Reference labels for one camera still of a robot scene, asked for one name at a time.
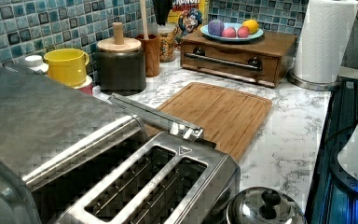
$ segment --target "paper towel roll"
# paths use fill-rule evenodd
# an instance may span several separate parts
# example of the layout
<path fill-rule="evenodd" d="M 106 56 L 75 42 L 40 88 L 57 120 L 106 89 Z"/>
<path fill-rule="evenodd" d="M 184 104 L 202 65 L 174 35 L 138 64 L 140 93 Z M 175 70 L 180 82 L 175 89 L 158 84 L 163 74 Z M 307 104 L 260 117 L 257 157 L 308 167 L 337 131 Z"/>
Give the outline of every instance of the paper towel roll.
<path fill-rule="evenodd" d="M 336 81 L 358 1 L 310 0 L 297 49 L 295 76 L 314 83 Z"/>

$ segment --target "stovetop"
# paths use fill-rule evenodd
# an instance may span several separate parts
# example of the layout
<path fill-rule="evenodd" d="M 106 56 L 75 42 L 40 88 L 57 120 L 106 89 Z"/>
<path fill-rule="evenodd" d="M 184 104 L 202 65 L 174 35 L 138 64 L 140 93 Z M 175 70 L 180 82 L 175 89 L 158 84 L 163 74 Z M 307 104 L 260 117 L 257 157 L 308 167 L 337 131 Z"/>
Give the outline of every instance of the stovetop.
<path fill-rule="evenodd" d="M 331 169 L 331 154 L 348 142 L 358 122 L 358 80 L 343 78 L 326 115 L 306 217 L 309 223 L 358 223 L 358 193 L 347 188 Z"/>

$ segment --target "bamboo cutting board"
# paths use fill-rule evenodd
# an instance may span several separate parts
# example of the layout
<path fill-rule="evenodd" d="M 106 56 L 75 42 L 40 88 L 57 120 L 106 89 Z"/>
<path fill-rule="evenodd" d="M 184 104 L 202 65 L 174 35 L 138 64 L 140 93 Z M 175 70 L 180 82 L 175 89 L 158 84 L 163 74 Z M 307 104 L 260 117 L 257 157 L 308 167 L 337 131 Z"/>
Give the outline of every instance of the bamboo cutting board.
<path fill-rule="evenodd" d="M 218 150 L 239 161 L 271 105 L 269 99 L 246 92 L 192 82 L 158 110 L 199 125 L 205 140 L 215 142 Z"/>

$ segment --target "fruit bowl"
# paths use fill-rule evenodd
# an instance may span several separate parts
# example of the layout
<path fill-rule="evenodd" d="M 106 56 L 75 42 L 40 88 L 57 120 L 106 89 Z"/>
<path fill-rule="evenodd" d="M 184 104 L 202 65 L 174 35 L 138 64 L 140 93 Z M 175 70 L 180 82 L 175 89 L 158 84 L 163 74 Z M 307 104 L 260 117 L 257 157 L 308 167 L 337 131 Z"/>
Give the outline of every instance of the fruit bowl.
<path fill-rule="evenodd" d="M 235 30 L 238 30 L 240 27 L 242 26 L 241 23 L 229 23 L 229 22 L 225 22 L 225 28 L 228 27 L 234 27 Z M 222 36 L 217 36 L 217 35 L 210 35 L 208 33 L 208 25 L 204 25 L 201 27 L 201 32 L 205 35 L 207 35 L 210 38 L 213 39 L 217 39 L 220 41 L 227 41 L 227 42 L 242 42 L 242 41 L 249 41 L 249 40 L 253 40 L 256 39 L 260 36 L 262 36 L 264 34 L 262 29 L 258 29 L 256 33 L 252 34 L 252 35 L 248 35 L 248 37 L 246 38 L 227 38 L 227 37 L 222 37 Z"/>

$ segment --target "countertop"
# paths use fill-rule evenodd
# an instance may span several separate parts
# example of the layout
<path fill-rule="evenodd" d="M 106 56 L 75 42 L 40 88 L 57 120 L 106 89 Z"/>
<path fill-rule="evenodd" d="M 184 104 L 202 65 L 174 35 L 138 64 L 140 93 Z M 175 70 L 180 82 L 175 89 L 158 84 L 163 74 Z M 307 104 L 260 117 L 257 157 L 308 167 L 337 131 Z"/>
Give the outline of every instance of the countertop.
<path fill-rule="evenodd" d="M 268 98 L 272 108 L 239 162 L 240 190 L 268 187 L 286 193 L 305 211 L 331 93 L 301 89 L 283 79 L 276 89 L 160 64 L 160 75 L 130 99 L 157 108 L 189 82 L 202 82 Z M 94 87 L 94 96 L 107 95 Z"/>

